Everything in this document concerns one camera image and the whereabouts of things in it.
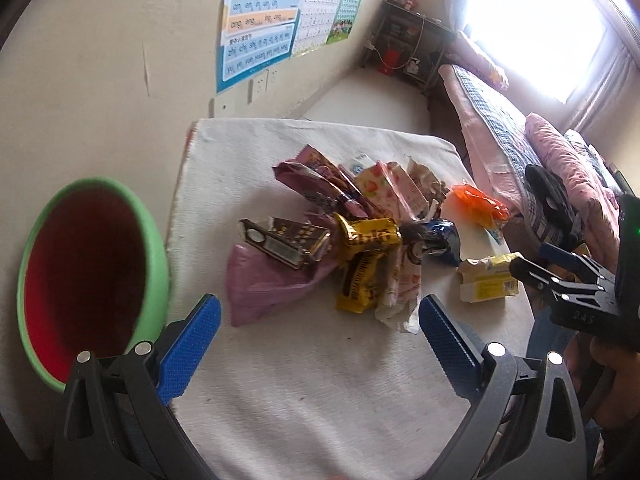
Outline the right hand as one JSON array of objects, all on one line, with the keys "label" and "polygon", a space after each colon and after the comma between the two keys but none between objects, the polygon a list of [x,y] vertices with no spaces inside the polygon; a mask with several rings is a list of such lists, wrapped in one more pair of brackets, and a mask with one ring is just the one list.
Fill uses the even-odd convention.
[{"label": "right hand", "polygon": [[615,372],[594,420],[605,429],[622,428],[639,415],[639,353],[600,338],[591,341],[590,352],[596,362]]}]

